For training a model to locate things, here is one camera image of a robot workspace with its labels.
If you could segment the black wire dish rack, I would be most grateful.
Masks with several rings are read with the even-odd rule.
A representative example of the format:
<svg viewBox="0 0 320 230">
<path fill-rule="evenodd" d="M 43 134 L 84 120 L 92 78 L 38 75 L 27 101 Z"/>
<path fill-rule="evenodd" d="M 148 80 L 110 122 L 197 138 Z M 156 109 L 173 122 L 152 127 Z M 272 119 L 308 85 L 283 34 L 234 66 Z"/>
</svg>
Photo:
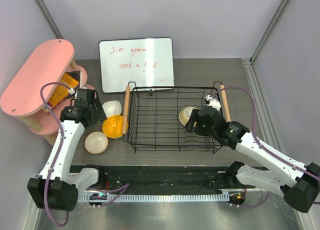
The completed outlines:
<svg viewBox="0 0 320 230">
<path fill-rule="evenodd" d="M 200 151 L 216 153 L 222 148 L 213 137 L 186 131 L 179 114 L 188 107 L 202 109 L 205 97 L 217 93 L 218 83 L 211 87 L 169 86 L 130 87 L 127 112 L 128 129 L 122 140 L 137 151 Z"/>
</svg>

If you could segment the orange yellow ribbed bowl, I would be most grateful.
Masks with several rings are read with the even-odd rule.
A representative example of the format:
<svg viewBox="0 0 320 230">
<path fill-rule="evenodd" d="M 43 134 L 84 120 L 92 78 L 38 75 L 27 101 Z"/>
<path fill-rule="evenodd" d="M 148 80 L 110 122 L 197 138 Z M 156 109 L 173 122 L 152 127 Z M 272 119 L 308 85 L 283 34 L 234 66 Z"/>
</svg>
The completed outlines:
<svg viewBox="0 0 320 230">
<path fill-rule="evenodd" d="M 119 139 L 123 137 L 123 116 L 113 115 L 107 118 L 102 124 L 102 132 L 112 139 Z"/>
</svg>

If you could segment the green square bowl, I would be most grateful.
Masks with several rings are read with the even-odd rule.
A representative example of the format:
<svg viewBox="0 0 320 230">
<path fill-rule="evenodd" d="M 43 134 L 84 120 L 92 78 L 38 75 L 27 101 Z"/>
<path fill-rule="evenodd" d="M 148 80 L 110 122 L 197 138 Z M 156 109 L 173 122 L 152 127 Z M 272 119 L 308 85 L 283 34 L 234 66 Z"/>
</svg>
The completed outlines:
<svg viewBox="0 0 320 230">
<path fill-rule="evenodd" d="M 107 118 L 115 115 L 121 115 L 122 113 L 121 103 L 116 100 L 105 102 L 102 105 L 102 108 Z"/>
</svg>

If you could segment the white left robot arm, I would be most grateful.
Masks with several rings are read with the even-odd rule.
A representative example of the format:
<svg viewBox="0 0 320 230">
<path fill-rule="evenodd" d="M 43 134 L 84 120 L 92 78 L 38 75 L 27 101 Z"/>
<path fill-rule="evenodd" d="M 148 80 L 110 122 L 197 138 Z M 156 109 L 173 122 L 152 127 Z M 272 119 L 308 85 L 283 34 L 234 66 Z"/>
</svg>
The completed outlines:
<svg viewBox="0 0 320 230">
<path fill-rule="evenodd" d="M 51 154 L 27 189 L 39 209 L 72 211 L 79 194 L 92 187 L 100 190 L 107 182 L 103 167 L 88 164 L 69 177 L 72 159 L 85 128 L 106 120 L 97 91 L 81 88 L 74 103 L 65 107 L 59 118 L 59 131 Z"/>
</svg>

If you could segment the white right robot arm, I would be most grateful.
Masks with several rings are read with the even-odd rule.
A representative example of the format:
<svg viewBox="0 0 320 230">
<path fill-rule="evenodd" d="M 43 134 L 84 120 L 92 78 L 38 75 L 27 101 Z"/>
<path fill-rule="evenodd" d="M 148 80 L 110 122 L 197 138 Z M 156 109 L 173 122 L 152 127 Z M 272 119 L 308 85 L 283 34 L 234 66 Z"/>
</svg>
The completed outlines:
<svg viewBox="0 0 320 230">
<path fill-rule="evenodd" d="M 227 122 L 219 112 L 207 106 L 187 112 L 187 132 L 213 137 L 222 146 L 245 154 L 264 167 L 255 170 L 241 162 L 234 162 L 226 174 L 226 183 L 233 188 L 240 184 L 255 186 L 272 192 L 301 213 L 308 213 L 320 194 L 320 167 L 294 160 L 269 146 L 247 127 L 236 121 Z"/>
</svg>

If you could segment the beige floral ceramic bowl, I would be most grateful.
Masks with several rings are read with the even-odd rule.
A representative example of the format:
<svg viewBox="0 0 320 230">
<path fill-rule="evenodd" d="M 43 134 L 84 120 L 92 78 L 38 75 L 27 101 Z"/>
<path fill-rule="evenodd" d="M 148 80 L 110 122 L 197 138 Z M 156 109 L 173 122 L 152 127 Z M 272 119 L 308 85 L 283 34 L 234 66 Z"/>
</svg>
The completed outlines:
<svg viewBox="0 0 320 230">
<path fill-rule="evenodd" d="M 102 154 L 109 146 L 109 140 L 107 136 L 102 132 L 90 133 L 85 141 L 85 149 L 93 155 Z"/>
</svg>

